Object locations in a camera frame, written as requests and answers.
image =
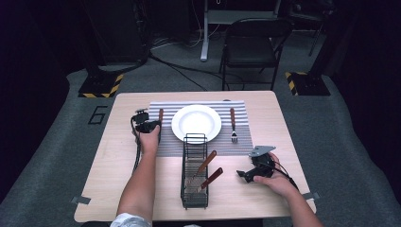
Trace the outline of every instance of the gray carpet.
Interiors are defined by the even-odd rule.
[[[401,209],[382,171],[357,139],[347,107],[329,77],[323,80],[331,96],[293,96],[286,71],[308,71],[322,45],[308,57],[312,39],[294,33],[286,43],[274,92],[326,226],[400,226]],[[171,44],[151,52],[164,61],[217,72],[222,40],[213,40],[209,60],[200,61],[201,44]],[[124,66],[108,66],[107,70]],[[182,70],[207,91],[219,91],[215,76]],[[68,76],[70,93],[41,146],[0,206],[0,226],[80,226],[76,205],[113,106],[111,98],[78,97],[85,71]],[[246,86],[245,90],[266,90]],[[117,93],[202,91],[177,71],[154,60],[125,74]],[[105,114],[100,125],[88,125],[96,106]],[[264,226],[291,226],[290,218],[270,218]]]

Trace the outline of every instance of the wooden table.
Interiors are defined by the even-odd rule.
[[[249,118],[253,146],[276,146],[273,151],[298,184],[301,193],[309,192],[304,172],[292,144],[285,119],[274,92],[189,92],[127,93],[116,97],[108,123],[100,140],[80,203],[75,213],[77,222],[111,221],[120,195],[131,176],[136,157],[136,144],[131,134],[130,119],[135,111],[147,108],[151,101],[244,100]],[[289,216],[284,199],[265,185],[246,183],[237,170],[253,168],[248,156],[217,156],[209,169],[222,167],[224,173],[209,186],[206,209],[185,210],[180,198],[182,157],[158,157],[154,220],[205,220],[273,218]],[[314,212],[314,201],[308,201]]]

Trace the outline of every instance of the white plate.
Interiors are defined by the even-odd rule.
[[[174,134],[181,140],[188,133],[203,133],[207,141],[214,139],[221,130],[221,118],[218,113],[208,106],[190,105],[175,113],[171,121]],[[203,143],[200,139],[188,140],[188,143]]]

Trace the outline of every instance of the black equipment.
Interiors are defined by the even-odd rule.
[[[279,163],[274,162],[274,160],[269,155],[269,152],[274,150],[275,147],[270,146],[256,146],[254,150],[249,154],[252,159],[252,164],[254,168],[248,172],[237,170],[236,173],[240,177],[243,177],[247,183],[253,182],[254,176],[262,176],[262,177],[271,177],[274,171],[278,171],[288,178],[289,182],[298,189],[297,184],[289,177],[287,171],[281,166]],[[281,168],[285,170],[285,172],[281,169],[275,167],[275,164],[278,164]]]
[[[136,160],[135,165],[133,166],[133,170],[138,167],[139,158],[141,157],[141,141],[139,140],[141,133],[151,133],[157,125],[162,127],[162,118],[159,120],[148,121],[149,114],[146,112],[147,109],[139,109],[136,111],[136,115],[131,118],[131,127],[132,127],[132,134],[135,135],[135,142],[137,144],[137,153],[136,153]],[[160,135],[162,129],[159,131],[159,143],[160,143]]]

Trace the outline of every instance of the wooden handle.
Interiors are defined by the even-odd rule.
[[[221,173],[223,173],[223,169],[220,167],[218,168],[218,170],[216,170],[212,176],[210,176],[208,179],[206,179],[206,181],[204,181],[201,186],[200,186],[200,190],[203,190],[207,185],[209,185],[212,181],[214,181],[218,176],[221,175]]]
[[[159,120],[160,120],[160,122],[162,123],[163,122],[163,113],[164,113],[165,111],[163,110],[163,109],[160,109],[159,110]]]
[[[198,168],[197,174],[201,173],[207,167],[207,165],[209,165],[210,162],[212,162],[212,160],[216,157],[217,154],[218,153],[215,150],[213,150],[209,154],[209,156],[207,156],[206,160],[204,160],[204,162],[200,165],[200,167]]]
[[[234,111],[234,108],[230,109],[230,116],[231,116],[231,124],[234,126],[235,125],[235,111]]]

